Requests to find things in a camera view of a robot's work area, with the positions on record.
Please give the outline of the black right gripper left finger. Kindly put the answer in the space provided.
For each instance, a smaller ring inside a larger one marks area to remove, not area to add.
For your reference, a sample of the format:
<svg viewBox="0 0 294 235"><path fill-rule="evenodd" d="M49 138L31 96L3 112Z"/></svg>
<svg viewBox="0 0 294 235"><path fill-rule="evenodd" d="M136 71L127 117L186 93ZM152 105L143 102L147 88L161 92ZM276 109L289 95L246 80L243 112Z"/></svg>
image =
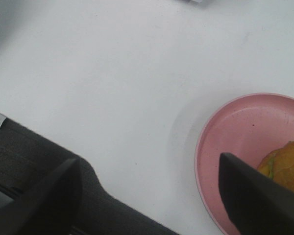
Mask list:
<svg viewBox="0 0 294 235"><path fill-rule="evenodd" d="M80 160L68 159L0 208L0 235L68 235L81 196Z"/></svg>

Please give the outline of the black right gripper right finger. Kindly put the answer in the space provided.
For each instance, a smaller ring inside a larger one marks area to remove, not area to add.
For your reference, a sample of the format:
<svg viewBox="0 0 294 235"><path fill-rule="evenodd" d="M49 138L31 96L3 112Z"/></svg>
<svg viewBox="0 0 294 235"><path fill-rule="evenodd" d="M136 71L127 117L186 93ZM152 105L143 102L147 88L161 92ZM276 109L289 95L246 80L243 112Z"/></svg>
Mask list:
<svg viewBox="0 0 294 235"><path fill-rule="evenodd" d="M294 235L294 192L231 153L221 153L219 192L242 235Z"/></svg>

